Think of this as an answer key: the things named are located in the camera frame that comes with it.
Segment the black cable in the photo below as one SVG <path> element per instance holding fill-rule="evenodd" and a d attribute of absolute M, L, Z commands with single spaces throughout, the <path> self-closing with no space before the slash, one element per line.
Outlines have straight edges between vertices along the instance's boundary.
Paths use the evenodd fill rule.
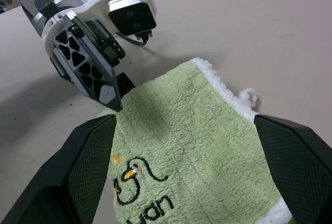
<path fill-rule="evenodd" d="M 126 40 L 126 41 L 128 41 L 128 42 L 130 42 L 130 43 L 132 43 L 132 44 L 135 44 L 135 45 L 137 45 L 137 46 L 145 46 L 146 45 L 146 41 L 136 41 L 136 40 L 133 40 L 133 39 L 131 39 L 130 37 L 128 37 L 128 36 L 125 36 L 125 35 L 122 35 L 120 32 L 117 32 L 116 33 L 118 36 L 120 36 L 121 38 L 123 38 L 124 40 Z"/>

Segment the embroidered logo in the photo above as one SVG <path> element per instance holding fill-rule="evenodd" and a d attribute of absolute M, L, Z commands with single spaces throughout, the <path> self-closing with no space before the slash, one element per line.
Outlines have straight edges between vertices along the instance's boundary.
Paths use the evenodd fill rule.
<path fill-rule="evenodd" d="M 131 199 L 129 199 L 127 201 L 121 200 L 122 189 L 120 187 L 118 178 L 115 178 L 113 180 L 113 186 L 114 186 L 114 189 L 115 189 L 115 192 L 117 195 L 117 201 L 121 206 L 126 206 L 128 204 L 133 203 L 134 201 L 136 201 L 138 199 L 138 197 L 140 195 L 141 186 L 140 186 L 138 179 L 136 178 L 136 175 L 137 175 L 138 171 L 142 170 L 142 168 L 138 166 L 138 164 L 142 163 L 142 162 L 143 162 L 144 167 L 146 167 L 146 171 L 148 172 L 149 176 L 152 177 L 153 180 L 163 182 L 168 179 L 167 176 L 164 177 L 163 179 L 159 179 L 158 177 L 156 177 L 153 174 L 148 162 L 144 158 L 135 157 L 135 158 L 129 160 L 127 163 L 127 169 L 121 175 L 120 181 L 121 181 L 121 183 L 126 183 L 129 180 L 133 180 L 135 187 L 136 187 L 136 189 L 135 189 L 136 193 Z"/>

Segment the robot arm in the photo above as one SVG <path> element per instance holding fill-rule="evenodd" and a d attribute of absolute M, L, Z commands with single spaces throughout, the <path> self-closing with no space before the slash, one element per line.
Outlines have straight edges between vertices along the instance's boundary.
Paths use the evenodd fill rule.
<path fill-rule="evenodd" d="M 17 0 L 42 37 L 59 75 L 84 95 L 121 110 L 133 84 L 113 67 L 126 54 L 113 35 L 136 35 L 144 45 L 156 27 L 153 0 Z M 3 0 L 4 7 L 11 0 Z"/>

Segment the white fleece trim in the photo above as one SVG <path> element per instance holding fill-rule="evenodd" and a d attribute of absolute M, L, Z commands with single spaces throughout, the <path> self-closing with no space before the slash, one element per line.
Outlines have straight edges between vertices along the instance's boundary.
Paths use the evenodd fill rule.
<path fill-rule="evenodd" d="M 199 57 L 190 61 L 199 68 L 212 87 L 238 114 L 254 124 L 257 112 L 253 111 L 251 107 L 255 106 L 257 97 L 253 89 L 246 89 L 240 93 L 239 97 L 236 97 L 227 89 L 226 85 L 217 75 L 216 70 L 212 69 L 212 65 L 208 61 L 202 60 Z M 287 224 L 291 218 L 292 214 L 282 197 L 280 197 L 277 203 L 268 211 L 267 215 L 260 218 L 256 224 Z"/>

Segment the green towel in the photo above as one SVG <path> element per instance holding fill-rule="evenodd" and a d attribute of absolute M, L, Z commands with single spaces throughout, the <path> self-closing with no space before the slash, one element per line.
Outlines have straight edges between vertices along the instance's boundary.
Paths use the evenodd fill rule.
<path fill-rule="evenodd" d="M 288 223 L 250 93 L 235 97 L 196 58 L 127 94 L 108 173 L 119 222 Z"/>

